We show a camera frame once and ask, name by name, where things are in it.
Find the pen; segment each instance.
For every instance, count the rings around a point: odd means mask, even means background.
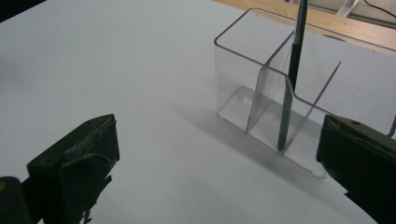
[[[283,151],[286,146],[286,141],[288,138],[288,129],[290,124],[290,112],[292,105],[292,91],[295,90],[298,68],[300,65],[301,49],[304,40],[304,28],[306,21],[306,13],[308,10],[308,1],[301,0],[299,4],[299,10],[296,20],[296,26],[294,30],[294,41],[291,45],[291,55],[290,55],[290,66],[289,66],[289,79],[291,82],[291,88],[288,88],[288,82],[285,80],[285,96],[283,99],[282,106],[282,117],[280,121],[279,137],[277,140],[277,149]]]

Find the wooden surface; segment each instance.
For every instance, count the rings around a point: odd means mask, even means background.
[[[292,19],[296,18],[297,6],[276,0],[213,0],[243,10],[257,7]],[[307,23],[336,33],[364,40],[384,48],[396,50],[396,30],[363,21],[335,16],[330,13],[308,9]]]

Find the black pen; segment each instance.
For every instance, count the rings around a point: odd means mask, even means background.
[[[295,86],[297,82],[301,49],[303,47],[303,40],[304,40],[304,28],[305,28],[307,10],[308,10],[308,0],[300,0],[296,26],[294,30],[295,37],[294,37],[294,42],[291,46],[291,55],[290,55],[289,79],[291,82],[291,89],[288,88],[289,84],[285,80],[285,84],[286,84],[285,96],[283,99],[279,137],[277,139],[277,149],[279,151],[283,151],[285,149],[286,141],[288,139],[290,112],[291,112],[291,105],[293,100],[293,96],[291,92],[295,90]]]

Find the clear plastic organizer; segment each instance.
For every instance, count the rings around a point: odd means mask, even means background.
[[[326,114],[389,133],[396,114],[396,52],[307,24],[291,91],[294,23],[253,8],[215,39],[218,115],[323,177],[316,153]],[[290,121],[286,147],[279,151],[285,102],[291,103]]]

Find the white table surface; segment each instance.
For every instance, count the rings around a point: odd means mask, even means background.
[[[113,113],[120,161],[92,223],[375,223],[216,116],[210,1],[47,1],[0,23],[0,176]]]

